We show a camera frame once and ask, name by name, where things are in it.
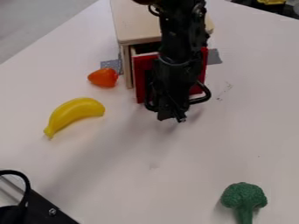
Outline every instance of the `table surface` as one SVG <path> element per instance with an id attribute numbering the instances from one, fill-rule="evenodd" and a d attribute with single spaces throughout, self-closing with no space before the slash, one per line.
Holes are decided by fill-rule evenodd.
<path id="1" fill-rule="evenodd" d="M 233 223 L 224 189 L 261 186 L 269 205 L 254 223 L 294 223 L 299 200 L 299 21 L 210 1 L 216 26 L 212 99 L 188 120 L 159 122 L 120 78 L 87 82 L 117 58 L 108 0 L 100 0 L 0 66 L 0 165 L 17 169 L 80 223 Z M 60 103 L 89 96 L 107 113 L 43 135 Z"/>

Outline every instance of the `banana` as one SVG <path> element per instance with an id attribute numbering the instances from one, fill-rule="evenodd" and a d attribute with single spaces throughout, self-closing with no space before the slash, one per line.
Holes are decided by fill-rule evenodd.
<path id="1" fill-rule="evenodd" d="M 57 107 L 51 114 L 45 134 L 52 138 L 67 125 L 90 116 L 103 116 L 104 106 L 92 98 L 77 98 Z"/>

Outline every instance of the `broccoli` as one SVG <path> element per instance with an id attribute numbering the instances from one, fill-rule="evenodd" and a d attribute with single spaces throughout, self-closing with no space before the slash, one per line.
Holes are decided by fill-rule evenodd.
<path id="1" fill-rule="evenodd" d="M 244 182 L 228 186 L 221 196 L 221 204 L 234 209 L 239 224 L 252 224 L 253 210 L 265 207 L 267 203 L 260 187 Z"/>

